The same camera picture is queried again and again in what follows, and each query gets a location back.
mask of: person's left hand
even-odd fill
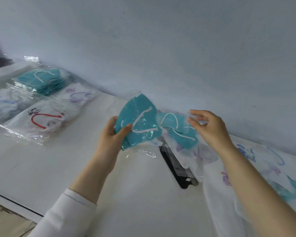
[[[102,131],[97,150],[94,154],[94,160],[101,166],[104,174],[107,175],[115,166],[123,139],[132,130],[132,124],[128,124],[117,134],[114,134],[116,120],[117,116],[114,116],[106,124],[106,127]]]

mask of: white wall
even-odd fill
[[[0,0],[0,51],[296,155],[296,0]]]

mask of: stack of teal masks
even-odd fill
[[[158,113],[158,124],[186,149],[192,149],[197,143],[196,130],[185,121],[185,117],[175,113]]]
[[[16,85],[49,96],[69,85],[69,72],[61,69],[43,68],[28,71],[14,79]]]
[[[123,139],[122,149],[160,137],[162,130],[156,117],[157,109],[145,95],[132,98],[121,110],[115,125],[118,133],[127,124],[133,124],[132,131]]]

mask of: floor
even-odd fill
[[[0,207],[0,237],[25,237],[35,226],[35,223]]]

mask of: white sleeve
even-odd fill
[[[84,237],[97,205],[66,189],[28,237]]]

